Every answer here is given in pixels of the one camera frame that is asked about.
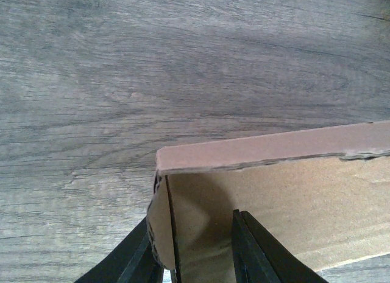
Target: cardboard box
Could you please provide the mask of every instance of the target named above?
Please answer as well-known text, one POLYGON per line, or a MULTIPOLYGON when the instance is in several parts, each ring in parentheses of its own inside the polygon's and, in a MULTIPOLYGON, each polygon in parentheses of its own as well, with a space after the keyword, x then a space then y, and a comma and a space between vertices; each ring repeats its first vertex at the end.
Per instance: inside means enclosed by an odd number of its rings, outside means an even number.
POLYGON ((390 122, 162 148, 155 255, 184 283, 235 283, 234 209, 316 271, 390 253, 389 155, 390 122))

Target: gray wood surface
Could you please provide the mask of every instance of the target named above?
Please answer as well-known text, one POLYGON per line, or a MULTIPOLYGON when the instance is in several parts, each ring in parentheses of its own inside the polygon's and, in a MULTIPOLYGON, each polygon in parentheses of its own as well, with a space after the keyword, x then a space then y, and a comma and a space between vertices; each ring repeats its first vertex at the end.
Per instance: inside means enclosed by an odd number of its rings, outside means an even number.
MULTIPOLYGON (((164 145, 390 119, 390 0, 0 0, 0 282, 71 282, 164 145)), ((390 282, 390 257, 322 272, 390 282)))

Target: black object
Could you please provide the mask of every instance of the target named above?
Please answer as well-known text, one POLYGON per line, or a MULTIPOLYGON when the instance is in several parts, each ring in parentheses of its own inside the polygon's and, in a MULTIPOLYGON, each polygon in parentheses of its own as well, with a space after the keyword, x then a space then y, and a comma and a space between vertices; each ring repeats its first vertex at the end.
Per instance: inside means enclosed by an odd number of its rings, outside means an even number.
POLYGON ((233 211, 232 250, 237 283, 327 282, 247 211, 233 211))
POLYGON ((161 283, 163 271, 153 257, 144 218, 105 259, 75 283, 161 283))

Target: wooden floor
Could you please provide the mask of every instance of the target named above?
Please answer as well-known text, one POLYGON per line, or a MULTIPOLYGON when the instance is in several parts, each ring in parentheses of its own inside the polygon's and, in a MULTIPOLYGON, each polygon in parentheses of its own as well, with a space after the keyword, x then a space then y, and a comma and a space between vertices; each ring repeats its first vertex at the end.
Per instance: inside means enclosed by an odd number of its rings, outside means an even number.
MULTIPOLYGON (((165 145, 390 119, 390 0, 0 0, 0 282, 72 282, 165 145)), ((390 256, 321 273, 390 282, 390 256)))

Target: torn cardboard edge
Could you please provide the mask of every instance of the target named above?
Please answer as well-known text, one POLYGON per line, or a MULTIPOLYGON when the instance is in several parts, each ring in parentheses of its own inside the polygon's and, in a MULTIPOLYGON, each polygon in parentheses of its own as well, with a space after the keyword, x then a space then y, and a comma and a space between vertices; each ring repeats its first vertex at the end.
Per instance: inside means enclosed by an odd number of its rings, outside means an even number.
MULTIPOLYGON (((155 256, 169 270, 175 269, 175 264, 178 264, 174 262, 175 253, 176 257, 179 255, 177 242, 174 243, 173 240, 176 231, 175 215, 164 176, 241 170, 301 159, 337 157, 343 161, 350 161, 370 160, 388 155, 390 122, 328 127, 162 148, 157 152, 155 196, 148 209, 149 235, 155 256)), ((343 261, 327 267, 346 263, 343 261)))

